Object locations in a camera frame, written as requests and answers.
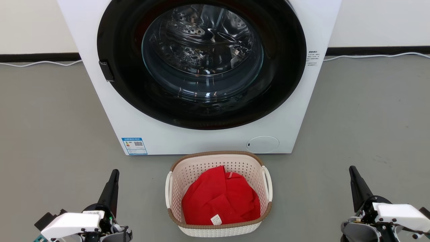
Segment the right gripper white-banded body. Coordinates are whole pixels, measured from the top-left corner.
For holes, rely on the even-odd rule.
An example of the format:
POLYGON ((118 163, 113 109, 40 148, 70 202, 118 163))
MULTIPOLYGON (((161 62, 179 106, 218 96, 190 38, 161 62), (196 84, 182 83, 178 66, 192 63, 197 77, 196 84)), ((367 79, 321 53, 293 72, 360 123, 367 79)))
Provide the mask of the right gripper white-banded body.
POLYGON ((341 224, 342 242, 399 242, 399 233, 429 238, 429 211, 410 204, 391 204, 381 196, 368 198, 354 216, 341 224))

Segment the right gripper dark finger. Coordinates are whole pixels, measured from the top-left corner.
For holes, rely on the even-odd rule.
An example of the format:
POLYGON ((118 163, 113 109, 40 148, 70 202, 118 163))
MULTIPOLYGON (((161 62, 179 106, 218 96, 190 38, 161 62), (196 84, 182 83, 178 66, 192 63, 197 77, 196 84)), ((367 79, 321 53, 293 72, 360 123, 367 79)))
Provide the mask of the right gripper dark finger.
POLYGON ((349 167, 349 174, 354 212, 358 212, 363 203, 373 196, 373 193, 355 166, 349 167))

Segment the left gripper white-banded body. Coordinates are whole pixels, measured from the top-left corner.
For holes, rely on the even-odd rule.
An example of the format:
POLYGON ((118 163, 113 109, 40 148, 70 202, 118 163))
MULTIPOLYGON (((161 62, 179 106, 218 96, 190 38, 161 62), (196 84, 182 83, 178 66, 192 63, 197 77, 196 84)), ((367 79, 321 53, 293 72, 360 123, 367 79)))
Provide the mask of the left gripper white-banded body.
POLYGON ((79 242, 130 242, 133 232, 121 226, 111 213, 98 204, 90 205, 81 213, 61 210, 58 215, 46 213, 40 219, 41 242, 64 242, 77 236, 79 242))

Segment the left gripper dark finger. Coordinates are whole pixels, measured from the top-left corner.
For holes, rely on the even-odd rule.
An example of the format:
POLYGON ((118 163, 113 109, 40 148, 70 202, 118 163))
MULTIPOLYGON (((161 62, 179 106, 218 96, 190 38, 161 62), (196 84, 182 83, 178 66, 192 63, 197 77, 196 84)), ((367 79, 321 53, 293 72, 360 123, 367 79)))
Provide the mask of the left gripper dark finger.
POLYGON ((98 205, 101 206, 105 211, 109 210, 112 217, 117 217, 119 176, 119 170, 113 169, 109 180, 106 182, 106 185, 104 186, 102 194, 98 200, 98 205))

